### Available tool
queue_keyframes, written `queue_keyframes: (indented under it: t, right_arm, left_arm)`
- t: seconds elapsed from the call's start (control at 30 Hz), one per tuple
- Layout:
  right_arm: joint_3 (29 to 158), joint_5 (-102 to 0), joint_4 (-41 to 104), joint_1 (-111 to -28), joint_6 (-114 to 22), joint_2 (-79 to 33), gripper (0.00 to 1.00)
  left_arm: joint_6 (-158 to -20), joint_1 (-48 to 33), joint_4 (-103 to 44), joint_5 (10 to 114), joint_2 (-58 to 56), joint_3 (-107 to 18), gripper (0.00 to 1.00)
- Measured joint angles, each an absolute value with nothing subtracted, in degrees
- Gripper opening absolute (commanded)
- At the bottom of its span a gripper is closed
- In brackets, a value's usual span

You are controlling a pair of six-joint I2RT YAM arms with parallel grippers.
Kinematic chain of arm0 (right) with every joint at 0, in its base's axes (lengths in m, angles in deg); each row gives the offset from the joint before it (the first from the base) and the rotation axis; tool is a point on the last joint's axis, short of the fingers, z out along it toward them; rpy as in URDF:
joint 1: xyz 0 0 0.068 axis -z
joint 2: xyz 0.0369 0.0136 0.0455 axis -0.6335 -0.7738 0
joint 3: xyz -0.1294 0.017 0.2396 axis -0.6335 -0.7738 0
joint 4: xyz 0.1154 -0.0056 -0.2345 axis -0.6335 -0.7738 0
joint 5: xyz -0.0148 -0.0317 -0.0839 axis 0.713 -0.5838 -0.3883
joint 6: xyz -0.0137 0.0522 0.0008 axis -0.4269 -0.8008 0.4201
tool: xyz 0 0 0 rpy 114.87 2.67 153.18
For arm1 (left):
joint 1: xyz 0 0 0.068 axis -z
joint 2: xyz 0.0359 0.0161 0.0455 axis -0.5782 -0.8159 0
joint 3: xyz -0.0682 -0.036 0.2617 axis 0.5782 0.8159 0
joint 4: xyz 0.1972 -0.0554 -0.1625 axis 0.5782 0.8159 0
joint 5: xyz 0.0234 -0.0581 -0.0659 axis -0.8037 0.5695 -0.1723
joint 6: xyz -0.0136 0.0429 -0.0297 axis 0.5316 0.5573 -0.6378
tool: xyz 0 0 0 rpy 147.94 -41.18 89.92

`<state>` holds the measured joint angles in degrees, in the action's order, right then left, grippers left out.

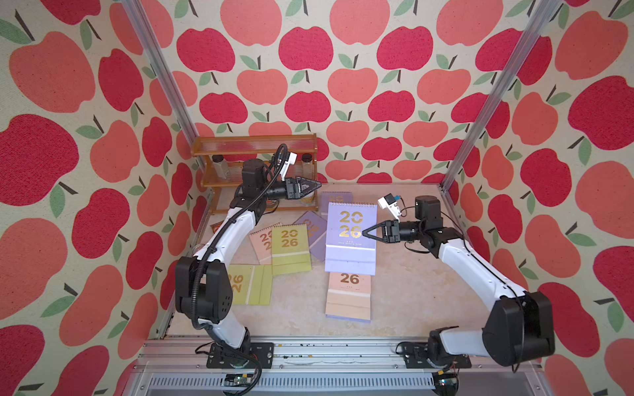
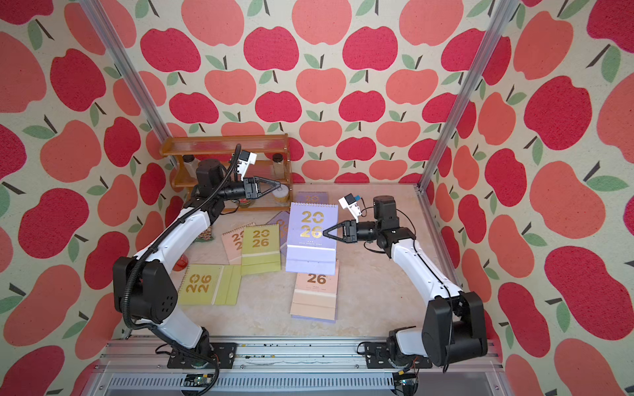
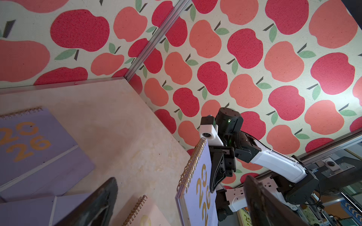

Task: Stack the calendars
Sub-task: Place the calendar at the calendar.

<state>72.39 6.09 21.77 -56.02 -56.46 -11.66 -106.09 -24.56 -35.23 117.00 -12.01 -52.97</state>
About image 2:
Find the pink calendar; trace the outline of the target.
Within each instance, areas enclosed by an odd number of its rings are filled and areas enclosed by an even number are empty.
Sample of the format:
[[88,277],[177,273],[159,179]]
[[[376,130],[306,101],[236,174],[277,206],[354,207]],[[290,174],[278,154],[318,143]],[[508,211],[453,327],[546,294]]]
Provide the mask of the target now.
[[221,240],[226,251],[229,265],[240,265],[242,260],[242,245],[244,231],[247,227],[255,226],[255,223],[248,223],[237,229],[222,234]]
[[337,312],[339,261],[332,276],[298,273],[290,314],[334,323]]

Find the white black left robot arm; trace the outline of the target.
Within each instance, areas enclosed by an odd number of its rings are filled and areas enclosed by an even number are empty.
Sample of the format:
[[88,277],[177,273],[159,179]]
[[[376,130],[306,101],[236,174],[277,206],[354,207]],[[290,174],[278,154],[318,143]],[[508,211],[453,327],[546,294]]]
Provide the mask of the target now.
[[247,178],[249,161],[234,156],[229,166],[216,159],[202,161],[190,199],[168,227],[132,257],[113,266],[114,305],[131,330],[148,329],[171,348],[200,361],[214,349],[209,333],[178,307],[170,274],[196,238],[221,217],[228,201],[254,201],[281,186],[279,181]]

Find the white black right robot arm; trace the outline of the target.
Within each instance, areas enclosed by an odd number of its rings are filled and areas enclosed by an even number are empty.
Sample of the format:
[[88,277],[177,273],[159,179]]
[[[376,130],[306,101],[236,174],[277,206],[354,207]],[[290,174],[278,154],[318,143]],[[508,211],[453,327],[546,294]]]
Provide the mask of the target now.
[[486,356],[488,339],[484,303],[449,280],[424,253],[415,232],[401,226],[393,196],[373,198],[373,221],[361,221],[359,198],[348,194],[340,206],[353,215],[325,230],[324,236],[345,244],[375,242],[378,252],[395,262],[426,302],[424,324],[390,331],[386,340],[389,362],[396,368],[421,363],[441,367]]

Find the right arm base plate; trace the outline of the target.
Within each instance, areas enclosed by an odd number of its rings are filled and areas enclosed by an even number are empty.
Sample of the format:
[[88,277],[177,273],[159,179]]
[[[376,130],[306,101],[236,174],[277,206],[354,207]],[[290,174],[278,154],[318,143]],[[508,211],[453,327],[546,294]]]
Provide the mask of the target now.
[[430,369],[432,362],[426,356],[406,355],[393,341],[384,343],[362,342],[358,344],[356,353],[366,361],[368,369]]

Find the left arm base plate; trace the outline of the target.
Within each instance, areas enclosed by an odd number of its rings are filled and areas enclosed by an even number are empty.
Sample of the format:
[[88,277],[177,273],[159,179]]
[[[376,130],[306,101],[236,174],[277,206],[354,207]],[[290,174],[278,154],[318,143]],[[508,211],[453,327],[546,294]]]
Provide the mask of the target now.
[[187,349],[179,344],[173,346],[167,363],[169,369],[214,370],[232,369],[236,355],[236,343],[210,343]]

